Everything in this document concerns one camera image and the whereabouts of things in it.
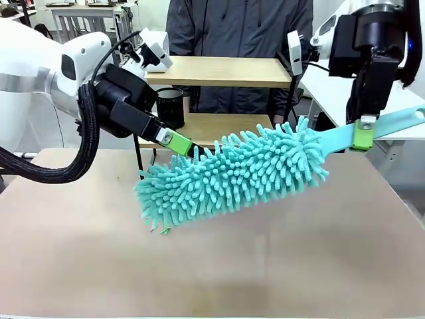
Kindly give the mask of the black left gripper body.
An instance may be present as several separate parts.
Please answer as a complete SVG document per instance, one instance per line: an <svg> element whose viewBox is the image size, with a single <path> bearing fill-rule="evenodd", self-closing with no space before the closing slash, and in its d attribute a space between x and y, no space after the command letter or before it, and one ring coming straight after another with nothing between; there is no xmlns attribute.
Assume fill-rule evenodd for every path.
<svg viewBox="0 0 425 319"><path fill-rule="evenodd" d="M141 100L140 105L143 106L143 98L140 98L140 96L146 87L146 83L142 80L131 80L130 84L131 90L128 90L104 78L95 85L100 127L117 138L127 138L131 135L131 131L110 118L114 107L124 105L135 108L138 100Z"/></svg>

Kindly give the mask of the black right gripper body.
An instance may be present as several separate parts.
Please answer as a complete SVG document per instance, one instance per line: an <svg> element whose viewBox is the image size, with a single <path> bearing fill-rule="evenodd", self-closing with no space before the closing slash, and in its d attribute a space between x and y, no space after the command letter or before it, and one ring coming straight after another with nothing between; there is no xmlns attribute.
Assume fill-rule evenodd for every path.
<svg viewBox="0 0 425 319"><path fill-rule="evenodd" d="M353 50L359 56L354 67L361 67L374 58L399 66L404 58L405 25L402 11L357 11Z"/></svg>

